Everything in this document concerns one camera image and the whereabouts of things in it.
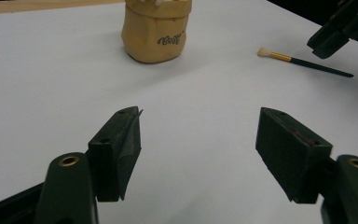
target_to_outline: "brush bristles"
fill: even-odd
[[[265,48],[261,48],[257,52],[257,56],[259,56],[259,57],[269,57],[270,54],[271,54],[271,51],[269,51],[268,49],[265,49]]]

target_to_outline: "black object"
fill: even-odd
[[[290,201],[324,196],[324,224],[358,224],[358,157],[333,161],[332,145],[282,111],[261,108],[256,149]]]
[[[86,153],[52,161],[45,183],[0,202],[0,223],[98,223],[95,197],[99,202],[124,199],[141,151],[141,113],[137,106],[118,111],[92,138]]]
[[[333,55],[350,39],[358,41],[358,0],[269,1],[322,25],[307,44],[322,59]]]
[[[353,74],[342,72],[342,71],[339,71],[337,69],[325,67],[325,66],[319,65],[317,63],[310,63],[310,62],[307,62],[307,61],[304,61],[304,60],[301,60],[301,59],[297,59],[297,58],[292,58],[290,60],[290,63],[295,63],[295,64],[298,64],[298,65],[301,65],[301,66],[317,69],[317,70],[320,70],[320,71],[324,71],[324,72],[328,72],[328,73],[332,73],[332,74],[337,74],[337,75],[340,75],[342,77],[353,77]]]

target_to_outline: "table surface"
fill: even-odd
[[[197,0],[182,55],[137,63],[124,4],[0,14],[0,201],[44,181],[119,109],[138,105],[143,150],[126,200],[101,223],[322,223],[289,203],[255,150],[260,107],[284,111],[358,156],[358,43],[320,60],[320,28],[267,1]],[[260,47],[355,74],[256,56]]]

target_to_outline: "tan container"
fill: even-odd
[[[160,63],[179,56],[186,42],[191,0],[126,0],[121,38],[130,56],[142,63]]]

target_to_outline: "wooden floor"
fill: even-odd
[[[83,7],[122,3],[124,0],[15,0],[0,1],[0,13],[21,12],[61,7]]]

